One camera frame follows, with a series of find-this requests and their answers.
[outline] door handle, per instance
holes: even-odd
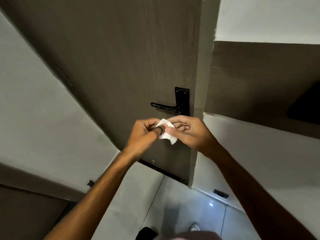
[[[164,109],[166,111],[172,112],[177,115],[186,115],[190,116],[190,95],[189,89],[187,88],[179,88],[175,87],[175,95],[176,95],[176,105],[175,106],[168,106],[164,104],[157,104],[157,103],[150,103],[152,107],[158,109]]]

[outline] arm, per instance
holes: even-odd
[[[159,119],[138,120],[125,149],[88,194],[46,236],[45,240],[89,240],[105,214],[128,169],[156,141]]]
[[[200,119],[179,115],[169,121],[176,128],[165,125],[167,133],[209,157],[218,166],[262,240],[315,239],[234,160]]]

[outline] brown wooden door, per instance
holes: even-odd
[[[0,5],[119,149],[135,120],[173,116],[150,102],[174,106],[176,86],[190,89],[193,113],[201,0]],[[142,160],[189,180],[190,149],[180,141],[159,140]]]

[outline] forearm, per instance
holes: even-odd
[[[211,152],[210,158],[220,169],[262,240],[315,239],[222,146]]]
[[[89,240],[117,192],[133,160],[120,154],[86,196],[46,236],[45,240]]]

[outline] right hand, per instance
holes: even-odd
[[[197,117],[178,115],[168,119],[175,128],[164,124],[166,133],[178,138],[187,146],[196,149],[206,157],[222,146],[208,127]]]

